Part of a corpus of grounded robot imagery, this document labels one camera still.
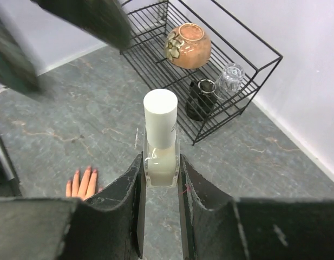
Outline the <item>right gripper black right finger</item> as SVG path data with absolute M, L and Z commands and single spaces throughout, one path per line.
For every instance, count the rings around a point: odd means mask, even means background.
M 184 259 L 334 259 L 334 199 L 236 198 L 180 157 Z

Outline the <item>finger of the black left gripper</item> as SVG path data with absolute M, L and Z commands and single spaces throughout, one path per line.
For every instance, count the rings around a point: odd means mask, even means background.
M 36 68 L 0 18 L 0 84 L 21 94 L 42 94 Z
M 118 50 L 129 47 L 132 29 L 119 1 L 44 0 L 34 3 Z

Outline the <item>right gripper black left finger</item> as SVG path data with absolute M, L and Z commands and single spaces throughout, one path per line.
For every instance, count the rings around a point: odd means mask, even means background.
M 0 259 L 140 259 L 142 154 L 82 201 L 0 197 Z

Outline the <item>clear nail polish bottle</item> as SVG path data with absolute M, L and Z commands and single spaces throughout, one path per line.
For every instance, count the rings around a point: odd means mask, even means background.
M 180 170 L 179 129 L 175 143 L 167 149 L 152 147 L 144 132 L 143 167 L 148 187 L 176 187 Z

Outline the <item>white nail polish cap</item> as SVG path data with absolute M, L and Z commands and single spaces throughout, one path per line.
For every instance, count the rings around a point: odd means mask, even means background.
M 155 89 L 143 99 L 148 143 L 158 149 L 168 149 L 176 140 L 178 98 L 167 89 Z

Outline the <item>person's hand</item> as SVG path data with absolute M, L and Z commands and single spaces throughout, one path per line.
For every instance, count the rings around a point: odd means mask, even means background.
M 83 174 L 80 170 L 76 170 L 74 176 L 67 181 L 66 197 L 85 201 L 101 192 L 103 188 L 97 185 L 98 174 L 99 171 L 91 166 L 88 166 Z

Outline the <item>brown ceramic bowl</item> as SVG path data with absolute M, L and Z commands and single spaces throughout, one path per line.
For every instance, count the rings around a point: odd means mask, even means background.
M 208 62 L 212 44 L 202 27 L 184 23 L 169 32 L 163 50 L 165 58 L 175 66 L 197 69 Z

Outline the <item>black mug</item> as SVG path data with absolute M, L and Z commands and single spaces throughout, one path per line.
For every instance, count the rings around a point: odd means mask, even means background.
M 217 97 L 213 90 L 214 82 L 209 79 L 191 81 L 185 111 L 189 118 L 204 121 L 212 111 Z

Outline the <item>clear drinking glass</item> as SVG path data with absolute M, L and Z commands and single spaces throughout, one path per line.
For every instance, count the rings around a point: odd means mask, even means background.
M 213 85 L 214 95 L 219 100 L 230 99 L 241 89 L 244 76 L 245 71 L 241 65 L 228 63 Z

